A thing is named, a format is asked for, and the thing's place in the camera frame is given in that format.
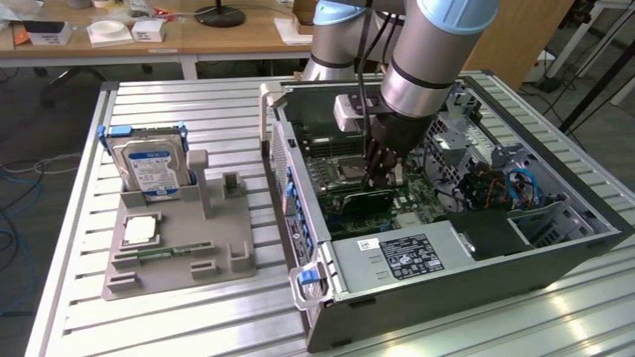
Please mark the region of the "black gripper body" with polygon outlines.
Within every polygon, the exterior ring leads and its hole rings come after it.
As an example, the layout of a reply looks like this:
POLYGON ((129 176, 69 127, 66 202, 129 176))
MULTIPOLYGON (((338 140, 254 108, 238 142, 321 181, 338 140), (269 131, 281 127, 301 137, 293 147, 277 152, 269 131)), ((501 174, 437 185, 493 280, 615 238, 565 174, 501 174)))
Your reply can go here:
POLYGON ((397 113, 378 115, 371 124, 370 152, 381 149, 405 157, 423 140, 437 115, 410 117, 397 113))

